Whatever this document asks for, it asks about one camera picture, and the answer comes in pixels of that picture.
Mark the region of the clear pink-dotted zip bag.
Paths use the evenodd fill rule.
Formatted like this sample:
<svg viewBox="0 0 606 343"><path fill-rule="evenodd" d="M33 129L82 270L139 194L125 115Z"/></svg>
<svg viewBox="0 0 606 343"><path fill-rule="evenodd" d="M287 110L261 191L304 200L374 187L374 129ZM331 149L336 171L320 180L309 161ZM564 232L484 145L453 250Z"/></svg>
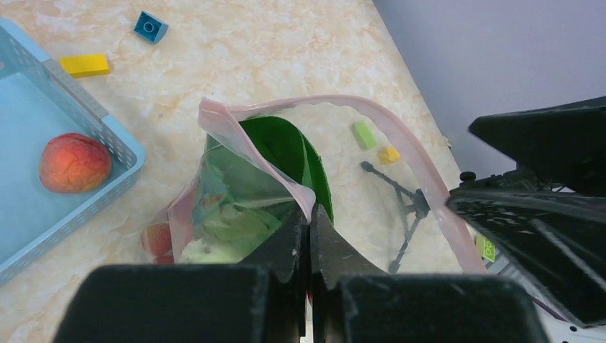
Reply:
<svg viewBox="0 0 606 343"><path fill-rule="evenodd" d="M193 179L141 231L151 263L231 264L278 242L288 219L322 222L338 273L484 274L468 226L404 122L358 96L237 106L202 99L207 137Z"/></svg>

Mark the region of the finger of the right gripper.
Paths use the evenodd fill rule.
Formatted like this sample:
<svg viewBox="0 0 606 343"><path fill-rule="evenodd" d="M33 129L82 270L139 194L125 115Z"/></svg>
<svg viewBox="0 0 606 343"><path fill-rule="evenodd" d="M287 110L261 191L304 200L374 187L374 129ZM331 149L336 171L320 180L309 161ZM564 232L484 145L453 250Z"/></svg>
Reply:
<svg viewBox="0 0 606 343"><path fill-rule="evenodd" d="M584 195L605 195L605 98L480 116L469 133L536 173Z"/></svg>
<svg viewBox="0 0 606 343"><path fill-rule="evenodd" d="M581 327L605 325L605 198L461 190L447 207Z"/></svg>

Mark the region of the white radish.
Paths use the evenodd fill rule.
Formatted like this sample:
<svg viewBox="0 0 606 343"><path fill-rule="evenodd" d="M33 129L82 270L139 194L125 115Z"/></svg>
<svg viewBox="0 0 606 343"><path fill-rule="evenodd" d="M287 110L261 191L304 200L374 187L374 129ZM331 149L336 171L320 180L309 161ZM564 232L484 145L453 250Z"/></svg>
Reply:
<svg viewBox="0 0 606 343"><path fill-rule="evenodd" d="M180 264L235 264L243 260L230 242L207 242L203 239L191 240L181 252Z"/></svg>

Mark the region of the red cherry bunch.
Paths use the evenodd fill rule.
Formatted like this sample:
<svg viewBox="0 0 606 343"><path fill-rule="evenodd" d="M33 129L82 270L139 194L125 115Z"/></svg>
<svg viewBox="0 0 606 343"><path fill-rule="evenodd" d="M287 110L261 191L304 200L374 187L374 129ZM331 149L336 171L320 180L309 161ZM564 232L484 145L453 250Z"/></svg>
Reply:
<svg viewBox="0 0 606 343"><path fill-rule="evenodd" d="M151 224L141 232L141 246L154 264L173 264L172 238L166 222Z"/></svg>

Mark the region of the green leafy vegetable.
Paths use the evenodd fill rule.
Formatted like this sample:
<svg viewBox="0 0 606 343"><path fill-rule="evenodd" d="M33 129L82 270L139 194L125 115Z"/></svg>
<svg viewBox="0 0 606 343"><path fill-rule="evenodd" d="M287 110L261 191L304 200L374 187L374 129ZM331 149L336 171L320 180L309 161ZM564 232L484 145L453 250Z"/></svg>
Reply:
<svg viewBox="0 0 606 343"><path fill-rule="evenodd" d="M241 123L253 145L284 178L313 190L330 207L330 192L318 154L295 125L277 116ZM285 186L225 144L207 135L194 193L193 239L230 242L244 258L299 207Z"/></svg>

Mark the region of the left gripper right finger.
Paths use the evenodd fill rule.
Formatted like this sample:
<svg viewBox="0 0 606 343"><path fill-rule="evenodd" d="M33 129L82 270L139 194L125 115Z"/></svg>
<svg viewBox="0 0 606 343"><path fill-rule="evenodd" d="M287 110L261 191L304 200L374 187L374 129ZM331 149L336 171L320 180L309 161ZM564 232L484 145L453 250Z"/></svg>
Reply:
<svg viewBox="0 0 606 343"><path fill-rule="evenodd" d="M384 275L333 226L327 210L316 204L309 225L310 284L314 342L353 342L351 328L359 315L346 285L350 277Z"/></svg>

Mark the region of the red peach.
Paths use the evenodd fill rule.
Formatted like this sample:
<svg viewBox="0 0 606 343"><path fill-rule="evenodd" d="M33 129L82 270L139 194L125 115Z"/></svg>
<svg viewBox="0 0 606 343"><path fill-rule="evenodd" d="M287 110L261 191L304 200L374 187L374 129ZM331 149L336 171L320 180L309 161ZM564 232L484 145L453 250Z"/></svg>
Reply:
<svg viewBox="0 0 606 343"><path fill-rule="evenodd" d="M51 139L41 154L39 178L51 192L80 194L99 187L111 172L108 149L78 133Z"/></svg>

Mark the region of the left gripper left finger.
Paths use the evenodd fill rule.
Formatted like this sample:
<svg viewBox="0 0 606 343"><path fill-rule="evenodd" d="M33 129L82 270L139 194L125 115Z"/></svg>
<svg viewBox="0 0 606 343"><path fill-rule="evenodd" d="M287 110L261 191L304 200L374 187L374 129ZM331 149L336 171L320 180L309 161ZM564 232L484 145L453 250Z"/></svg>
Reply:
<svg viewBox="0 0 606 343"><path fill-rule="evenodd" d="M241 263L262 268L262 287L254 292L254 332L261 342L299 342L306 334L309 285L309 230L302 211L289 211L278 229Z"/></svg>

